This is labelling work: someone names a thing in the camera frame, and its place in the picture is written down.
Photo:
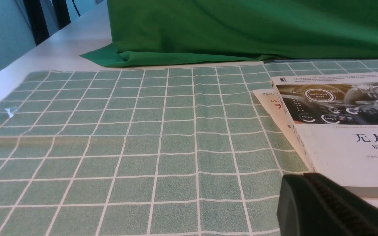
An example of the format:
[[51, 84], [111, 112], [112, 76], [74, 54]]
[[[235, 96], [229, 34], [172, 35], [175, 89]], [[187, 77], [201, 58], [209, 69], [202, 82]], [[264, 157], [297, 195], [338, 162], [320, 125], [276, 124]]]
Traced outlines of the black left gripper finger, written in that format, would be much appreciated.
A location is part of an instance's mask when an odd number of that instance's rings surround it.
[[282, 236], [378, 236], [378, 208], [318, 173], [282, 177], [277, 219]]

